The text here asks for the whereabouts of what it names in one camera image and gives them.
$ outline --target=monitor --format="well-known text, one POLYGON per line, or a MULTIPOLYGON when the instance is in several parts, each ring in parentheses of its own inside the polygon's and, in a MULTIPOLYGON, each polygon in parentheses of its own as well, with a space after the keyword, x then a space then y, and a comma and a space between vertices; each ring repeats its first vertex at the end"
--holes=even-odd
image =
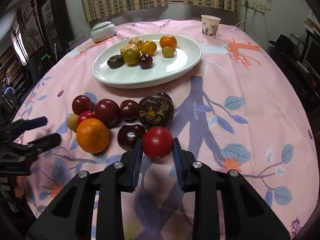
POLYGON ((320 75, 320 46, 314 40, 311 40, 308 53, 305 57, 306 62, 308 65, 312 67, 312 69, 320 75))

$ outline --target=dark purple fruit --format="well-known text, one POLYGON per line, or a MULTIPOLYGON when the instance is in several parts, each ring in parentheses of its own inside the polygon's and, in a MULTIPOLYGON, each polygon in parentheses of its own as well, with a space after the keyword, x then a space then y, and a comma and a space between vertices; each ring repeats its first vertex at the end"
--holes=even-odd
POLYGON ((118 68, 124 64, 124 60, 121 55, 114 55, 107 61, 107 64, 110 68, 118 68))
POLYGON ((160 95, 160 96, 164 96, 164 97, 166 97, 166 98, 169 98, 170 101, 173 102, 172 99, 171 99, 171 97, 170 97, 167 93, 165 93, 165 92, 159 92, 157 95, 160 95))
POLYGON ((153 63, 153 59, 151 56, 149 56, 147 54, 142 54, 141 57, 139 58, 138 63, 140 65, 140 67, 142 67, 142 68, 151 67, 151 65, 153 63))
POLYGON ((138 138, 143 138, 146 130, 139 124, 124 125, 118 133, 118 143, 126 151, 134 150, 138 138))
POLYGON ((155 126, 168 127, 172 122, 173 112, 173 103, 161 95, 145 97, 137 107, 137 117, 147 129, 155 126))
POLYGON ((94 114, 108 128, 117 124, 121 119, 120 107, 111 99, 100 100, 94 108, 94 114))
POLYGON ((85 95, 80 95, 73 99, 72 111, 77 115, 81 115, 85 111, 91 111, 92 106, 93 103, 90 98, 85 95))
POLYGON ((138 103, 133 100, 125 100, 120 105, 121 118, 127 122, 137 118, 138 103))

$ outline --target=metal screw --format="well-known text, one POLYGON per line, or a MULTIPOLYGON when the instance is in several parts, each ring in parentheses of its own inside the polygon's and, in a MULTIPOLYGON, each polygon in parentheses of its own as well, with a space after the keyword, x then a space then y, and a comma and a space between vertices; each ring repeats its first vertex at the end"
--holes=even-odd
POLYGON ((123 167, 123 163, 122 162, 116 162, 115 164, 113 164, 113 166, 116 168, 116 169, 120 169, 123 167))
POLYGON ((197 169, 197 168, 201 168, 201 167, 202 167, 202 163, 201 163, 201 162, 194 162, 194 163, 192 164, 192 166, 194 166, 196 169, 197 169))
POLYGON ((78 176, 80 177, 80 178, 84 178, 84 177, 86 177, 88 175, 88 172, 87 171, 80 171, 79 173, 78 173, 78 176))
POLYGON ((231 171, 229 171, 229 173, 230 173, 230 175, 231 175, 232 177, 237 177, 237 176, 239 175, 239 172, 236 171, 236 170, 231 170, 231 171))

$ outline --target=black hat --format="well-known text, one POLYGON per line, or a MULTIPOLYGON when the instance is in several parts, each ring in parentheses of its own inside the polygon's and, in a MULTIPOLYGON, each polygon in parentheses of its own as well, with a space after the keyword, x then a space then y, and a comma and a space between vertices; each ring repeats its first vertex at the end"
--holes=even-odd
POLYGON ((271 45, 275 46, 277 50, 285 53, 290 57, 295 57, 294 52, 294 43, 286 36, 281 34, 276 42, 269 41, 271 45))

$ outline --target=floral tablecloth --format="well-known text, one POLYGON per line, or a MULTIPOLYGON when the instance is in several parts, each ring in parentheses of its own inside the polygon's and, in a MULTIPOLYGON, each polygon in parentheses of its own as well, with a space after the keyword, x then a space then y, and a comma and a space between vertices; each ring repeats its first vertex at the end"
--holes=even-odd
MULTIPOLYGON (((113 38, 98 44, 89 39, 68 53, 34 87, 16 116, 49 120, 47 126, 21 136, 21 143, 52 132, 62 136, 61 145, 40 154, 31 167, 26 194, 34 214, 39 217, 80 170, 102 171, 124 152, 116 140, 124 123, 111 130, 110 146, 102 156, 78 146, 76 134, 66 125, 77 95, 87 95, 94 103, 110 98, 120 104, 164 91, 174 102, 170 131, 181 147, 212 169, 241 172, 295 236, 318 199, 316 148, 296 93, 269 55, 234 26, 220 25, 216 39, 201 35, 199 21, 128 23, 116 30, 113 38), (194 39, 202 47, 202 60, 183 77, 148 89, 117 89, 93 78, 92 63, 102 51, 149 33, 194 39)), ((181 192, 172 155, 162 163, 144 157, 140 172, 136 191, 122 194, 125 239, 190 239, 195 195, 181 192)))

